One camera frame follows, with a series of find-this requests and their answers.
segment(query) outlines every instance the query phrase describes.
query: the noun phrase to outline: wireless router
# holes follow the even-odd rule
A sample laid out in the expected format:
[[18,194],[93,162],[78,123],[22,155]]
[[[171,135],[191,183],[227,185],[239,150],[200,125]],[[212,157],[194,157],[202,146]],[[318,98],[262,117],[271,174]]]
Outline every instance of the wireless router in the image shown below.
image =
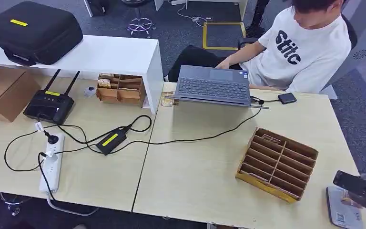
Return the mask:
[[48,91],[58,73],[60,73],[60,69],[55,72],[44,90],[36,92],[23,112],[25,116],[54,124],[63,124],[65,122],[74,103],[74,100],[68,96],[68,93],[80,72],[76,73],[64,94]]

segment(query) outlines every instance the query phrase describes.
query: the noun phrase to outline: laptop touchpad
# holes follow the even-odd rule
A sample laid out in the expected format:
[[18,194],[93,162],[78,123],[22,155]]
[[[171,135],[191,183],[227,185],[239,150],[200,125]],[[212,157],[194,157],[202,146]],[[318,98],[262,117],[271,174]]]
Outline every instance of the laptop touchpad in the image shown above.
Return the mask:
[[231,81],[233,80],[234,73],[233,71],[226,71],[221,69],[211,69],[210,70],[210,79],[212,80],[225,80]]

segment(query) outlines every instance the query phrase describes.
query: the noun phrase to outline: yellow tape on floor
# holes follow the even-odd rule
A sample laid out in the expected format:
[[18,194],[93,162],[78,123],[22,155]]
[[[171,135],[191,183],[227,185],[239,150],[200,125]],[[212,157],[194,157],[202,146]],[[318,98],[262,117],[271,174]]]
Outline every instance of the yellow tape on floor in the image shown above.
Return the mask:
[[207,26],[208,25],[240,25],[242,29],[242,34],[245,37],[246,31],[245,31],[245,25],[243,22],[204,22],[203,27],[203,48],[204,49],[212,49],[212,50],[233,50],[237,51],[238,47],[212,47],[207,46]]

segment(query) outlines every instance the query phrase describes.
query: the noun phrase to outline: black carrying case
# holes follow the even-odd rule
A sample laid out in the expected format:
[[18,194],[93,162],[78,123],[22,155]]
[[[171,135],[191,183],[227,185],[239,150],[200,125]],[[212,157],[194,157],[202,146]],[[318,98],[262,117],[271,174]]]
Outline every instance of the black carrying case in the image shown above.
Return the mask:
[[0,14],[0,47],[20,65],[54,64],[82,38],[78,21],[65,10],[24,1]]

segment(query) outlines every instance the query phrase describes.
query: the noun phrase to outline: yellow sticker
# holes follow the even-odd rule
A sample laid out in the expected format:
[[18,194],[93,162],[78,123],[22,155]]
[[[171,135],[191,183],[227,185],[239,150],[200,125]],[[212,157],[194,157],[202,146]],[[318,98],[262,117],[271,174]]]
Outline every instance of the yellow sticker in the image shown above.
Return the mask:
[[107,141],[105,141],[102,146],[107,146],[107,144],[109,144],[113,139],[115,139],[118,136],[118,134],[114,134],[113,136],[111,136],[109,139],[107,139]]
[[12,19],[11,22],[15,23],[15,24],[18,24],[18,25],[21,25],[21,26],[27,26],[28,25],[27,23],[24,23],[22,21],[18,21],[18,20],[15,20],[15,19]]
[[46,94],[55,95],[55,96],[60,96],[60,93],[57,93],[57,92],[49,92],[49,91],[46,91],[45,93]]

